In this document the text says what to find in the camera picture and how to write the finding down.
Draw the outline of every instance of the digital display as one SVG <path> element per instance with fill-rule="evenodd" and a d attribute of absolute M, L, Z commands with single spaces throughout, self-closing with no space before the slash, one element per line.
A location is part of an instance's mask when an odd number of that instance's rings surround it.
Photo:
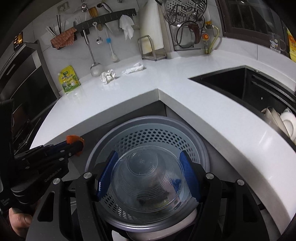
<path fill-rule="evenodd" d="M 15 39 L 13 41 L 13 50 L 16 51 L 22 43 L 23 43 L 23 35 L 22 35 L 22 32 L 20 32 L 17 36 L 15 36 Z"/>

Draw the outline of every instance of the clear plastic bowl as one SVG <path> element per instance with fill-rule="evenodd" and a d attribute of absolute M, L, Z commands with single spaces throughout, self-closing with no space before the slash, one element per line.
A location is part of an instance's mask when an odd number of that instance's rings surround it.
<path fill-rule="evenodd" d="M 121 208 L 146 214 L 176 210 L 190 195 L 179 159 L 158 146 L 122 155 L 112 170 L 111 191 Z"/>

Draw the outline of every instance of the black sink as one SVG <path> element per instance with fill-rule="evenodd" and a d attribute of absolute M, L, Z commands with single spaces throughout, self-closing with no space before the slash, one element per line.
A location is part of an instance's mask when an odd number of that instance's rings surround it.
<path fill-rule="evenodd" d="M 296 151 L 290 138 L 261 113 L 269 106 L 275 108 L 278 113 L 289 107 L 296 115 L 296 96 L 283 84 L 246 66 L 204 74 L 191 80 L 228 96 L 252 111 L 272 126 Z"/>

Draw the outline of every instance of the perforated metal colander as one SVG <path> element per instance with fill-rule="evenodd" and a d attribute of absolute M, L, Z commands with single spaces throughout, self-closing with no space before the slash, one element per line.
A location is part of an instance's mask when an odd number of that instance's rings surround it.
<path fill-rule="evenodd" d="M 209 172 L 209 157 L 206 147 L 197 133 L 185 124 L 163 116 L 145 116 L 127 121 L 108 132 L 95 146 L 86 164 L 86 172 L 95 164 L 104 162 L 111 151 L 122 156 L 139 146 L 155 145 L 172 152 L 177 158 L 185 150 L 193 162 L 199 163 Z M 196 207 L 194 198 L 183 197 L 184 205 L 169 218 L 153 221 L 145 215 L 126 212 L 119 207 L 109 189 L 107 195 L 96 203 L 100 215 L 110 224 L 132 232 L 153 232 L 168 228 L 187 217 Z"/>
<path fill-rule="evenodd" d="M 197 22 L 207 8 L 207 0 L 164 0 L 162 13 L 165 20 L 177 26 L 185 21 Z"/>

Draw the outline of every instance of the glass cup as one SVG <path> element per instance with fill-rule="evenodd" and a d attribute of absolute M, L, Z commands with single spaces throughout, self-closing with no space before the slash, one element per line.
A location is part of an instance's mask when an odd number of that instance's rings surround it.
<path fill-rule="evenodd" d="M 281 51 L 286 51 L 286 43 L 281 39 L 281 37 L 278 34 L 268 32 L 269 34 L 269 41 L 270 41 L 270 48 L 273 51 L 276 51 L 278 53 L 281 53 Z M 285 48 L 281 48 L 281 42 L 284 43 Z"/>

